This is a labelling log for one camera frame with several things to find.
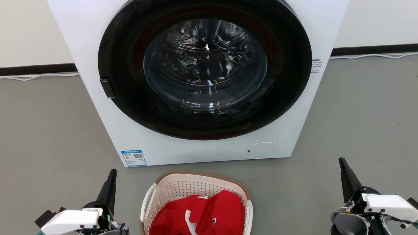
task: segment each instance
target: red clothing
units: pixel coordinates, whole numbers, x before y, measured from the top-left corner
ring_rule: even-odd
[[[151,225],[150,235],[242,235],[245,208],[235,193],[221,191],[168,202]]]

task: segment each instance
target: cable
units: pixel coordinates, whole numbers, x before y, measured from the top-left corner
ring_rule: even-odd
[[[11,79],[11,80],[18,80],[18,81],[30,81],[33,80],[35,78],[39,78],[39,77],[55,77],[55,76],[61,76],[61,77],[74,77],[80,75],[79,73],[73,73],[73,74],[40,74],[40,75],[36,75],[34,77],[30,77],[27,79],[22,79],[21,77],[28,77],[27,75],[19,75],[19,76],[0,76],[0,79]]]
[[[385,58],[390,58],[390,59],[398,59],[398,58],[402,58],[405,56],[412,56],[412,55],[418,55],[418,52],[407,53],[407,54],[403,54],[400,56],[387,56],[387,55],[382,55],[382,54],[367,54],[367,55],[361,55],[361,56],[333,56],[333,57],[330,57],[329,59],[357,59],[357,58],[373,57],[373,56],[385,57]]]
[[[398,221],[398,222],[403,222],[403,223],[406,223],[406,224],[418,225],[417,222],[413,222],[413,221],[410,221],[410,220],[400,220],[400,219],[398,219],[396,217],[393,217],[393,216],[392,216],[391,220]]]

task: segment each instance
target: basket rim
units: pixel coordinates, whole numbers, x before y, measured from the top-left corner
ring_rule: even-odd
[[[212,173],[207,173],[207,172],[189,171],[189,170],[168,171],[168,172],[162,174],[160,177],[158,177],[158,179],[155,181],[155,184],[158,184],[163,178],[165,178],[169,175],[172,175],[172,174],[187,174],[187,175],[207,176],[207,177],[211,177],[211,178],[215,178],[215,179],[228,181],[230,183],[238,185],[241,189],[243,189],[245,195],[247,196],[247,200],[251,201],[250,192],[248,191],[248,189],[241,182],[239,182],[237,180],[234,180],[232,178],[229,178],[229,177],[225,177],[225,176],[221,176],[221,175],[217,175],[217,174],[212,174]]]

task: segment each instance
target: white washing machine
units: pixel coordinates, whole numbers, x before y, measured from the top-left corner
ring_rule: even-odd
[[[349,0],[48,0],[124,166],[290,157]]]

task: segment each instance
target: power cord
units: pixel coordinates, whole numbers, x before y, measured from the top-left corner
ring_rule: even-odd
[[[19,75],[19,76],[0,76],[0,79],[12,79],[12,80],[18,80],[18,81],[30,81],[33,80],[35,78],[39,78],[39,77],[56,77],[56,76],[61,76],[61,77],[74,77],[80,75],[79,73],[72,73],[72,74],[40,74],[40,75],[36,75],[33,77],[29,77],[26,79],[23,79],[23,77],[28,77],[28,75]]]
[[[361,56],[333,56],[330,57],[329,59],[358,59],[358,58],[363,58],[363,57],[374,57],[374,56],[378,56],[378,57],[385,57],[385,58],[390,58],[390,59],[399,59],[405,56],[412,56],[412,55],[418,55],[418,52],[413,52],[413,53],[407,53],[407,54],[393,54],[391,56],[388,55],[383,55],[383,54],[367,54],[367,55],[361,55]],[[12,80],[18,80],[18,81],[30,81],[33,80],[35,78],[39,78],[39,77],[56,77],[56,76],[61,76],[61,77],[74,77],[80,75],[79,73],[72,73],[72,74],[40,74],[40,75],[36,75],[34,77],[30,77],[27,79],[23,79],[23,77],[29,77],[28,75],[19,75],[19,76],[0,76],[0,79],[12,79]]]
[[[398,55],[382,55],[382,54],[367,54],[367,55],[361,55],[361,56],[333,56],[330,57],[329,59],[357,59],[357,58],[363,58],[363,57],[374,57],[374,56],[378,56],[378,57],[385,57],[385,58],[390,58],[390,59],[399,59],[405,56],[412,56],[412,55],[418,55],[418,52],[413,52],[413,53],[407,53],[407,54],[398,54]]]

